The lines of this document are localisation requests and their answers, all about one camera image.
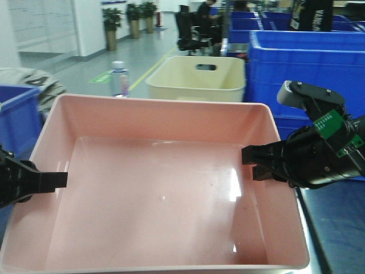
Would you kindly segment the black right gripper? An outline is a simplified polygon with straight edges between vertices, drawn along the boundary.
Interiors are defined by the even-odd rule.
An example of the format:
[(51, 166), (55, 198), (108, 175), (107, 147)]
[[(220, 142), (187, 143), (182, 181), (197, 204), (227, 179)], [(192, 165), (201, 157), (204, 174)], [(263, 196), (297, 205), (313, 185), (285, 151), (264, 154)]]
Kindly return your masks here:
[(262, 166), (254, 166), (253, 180), (256, 181), (273, 179), (288, 181), (292, 187), (316, 189), (340, 180), (364, 176), (364, 170), (357, 170), (347, 156), (338, 158), (315, 128), (309, 126), (293, 131), (285, 142), (244, 147), (241, 155), (242, 164), (265, 167), (278, 167), (285, 155), (287, 180)]

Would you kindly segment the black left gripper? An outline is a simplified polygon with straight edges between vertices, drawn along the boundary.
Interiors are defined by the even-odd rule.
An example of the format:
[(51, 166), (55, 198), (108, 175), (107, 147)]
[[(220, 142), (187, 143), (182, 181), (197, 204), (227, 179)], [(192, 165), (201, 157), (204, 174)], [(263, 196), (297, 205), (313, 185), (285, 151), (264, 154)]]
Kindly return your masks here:
[(68, 172), (39, 171), (32, 161), (17, 160), (13, 152), (4, 150), (1, 145), (1, 208), (31, 199), (31, 196), (21, 199), (20, 193), (55, 192), (67, 186), (67, 179)]

